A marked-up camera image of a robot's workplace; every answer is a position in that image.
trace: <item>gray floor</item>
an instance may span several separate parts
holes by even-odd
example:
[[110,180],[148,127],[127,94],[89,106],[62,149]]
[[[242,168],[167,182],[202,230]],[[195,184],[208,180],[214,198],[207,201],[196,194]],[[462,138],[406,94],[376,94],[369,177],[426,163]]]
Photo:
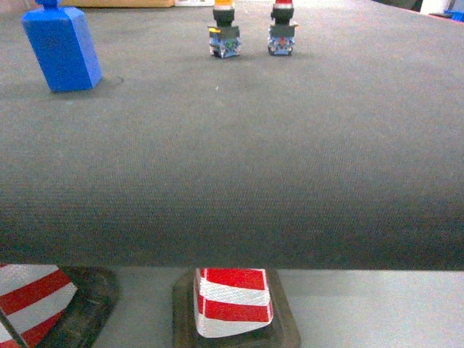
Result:
[[[186,269],[113,268],[121,298],[94,348],[168,348]],[[279,271],[303,348],[464,347],[464,273]]]

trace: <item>reflective stripe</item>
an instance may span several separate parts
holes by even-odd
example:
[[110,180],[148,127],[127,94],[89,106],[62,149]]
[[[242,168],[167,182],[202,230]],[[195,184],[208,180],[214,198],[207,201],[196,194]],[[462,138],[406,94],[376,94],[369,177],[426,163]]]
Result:
[[8,317],[9,322],[18,333],[22,334],[65,309],[75,292],[76,287],[69,283],[40,301],[11,314]]
[[235,305],[266,306],[270,301],[269,291],[250,290],[212,283],[204,278],[198,279],[199,295],[208,300]]
[[212,301],[200,295],[200,302],[206,302],[203,314],[207,318],[224,321],[242,321],[269,323],[268,306],[252,306],[247,304],[231,304]]
[[257,330],[258,328],[264,328],[267,325],[269,325],[269,323],[253,323],[249,321],[230,322],[224,320],[209,319],[201,313],[195,315],[195,322],[198,333],[208,339],[238,335],[244,332]]
[[5,265],[0,268],[0,296],[18,290],[57,270],[57,266]]
[[38,281],[24,285],[18,290],[1,296],[0,307],[6,315],[10,315],[53,294],[56,290],[61,289],[70,282],[70,279],[61,270],[57,270]]
[[12,339],[12,337],[9,335],[5,327],[2,324],[0,324],[0,343],[9,341],[10,339]]
[[14,339],[0,343],[0,348],[21,348]]
[[253,290],[265,290],[267,288],[264,270],[207,268],[205,278],[212,283],[237,288]]
[[30,348],[35,348],[37,344],[47,335],[47,333],[53,328],[55,323],[61,317],[63,311],[57,313],[53,317],[45,320],[37,326],[34,326],[30,330],[27,330],[21,334],[22,339],[28,344]]

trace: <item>white object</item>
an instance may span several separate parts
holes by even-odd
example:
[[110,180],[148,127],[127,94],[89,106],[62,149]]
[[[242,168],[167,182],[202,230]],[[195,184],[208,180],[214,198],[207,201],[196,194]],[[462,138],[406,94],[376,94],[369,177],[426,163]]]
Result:
[[443,13],[450,8],[452,0],[423,0],[420,13],[429,15],[431,13]]
[[215,0],[175,0],[174,6],[184,7],[211,7]]

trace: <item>gray fabric surface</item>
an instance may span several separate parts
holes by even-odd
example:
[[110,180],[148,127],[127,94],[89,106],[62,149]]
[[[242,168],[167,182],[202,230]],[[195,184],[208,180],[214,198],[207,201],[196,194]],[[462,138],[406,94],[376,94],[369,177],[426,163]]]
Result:
[[52,94],[0,17],[0,261],[464,269],[463,26],[372,1],[89,11],[105,80]]

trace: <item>blue object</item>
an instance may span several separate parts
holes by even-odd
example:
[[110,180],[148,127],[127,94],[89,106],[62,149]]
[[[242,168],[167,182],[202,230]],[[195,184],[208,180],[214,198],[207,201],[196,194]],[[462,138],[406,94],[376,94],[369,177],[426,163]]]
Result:
[[240,38],[224,38],[218,35],[210,38],[210,53],[217,58],[230,58],[240,55]]
[[269,36],[268,51],[272,56],[289,56],[293,52],[295,44],[294,36]]
[[464,22],[464,12],[447,10],[444,13],[452,15],[451,17],[452,20],[457,20],[458,22]]
[[26,13],[21,23],[52,91],[90,89],[102,79],[84,12],[58,7],[61,0],[36,0],[43,9]]

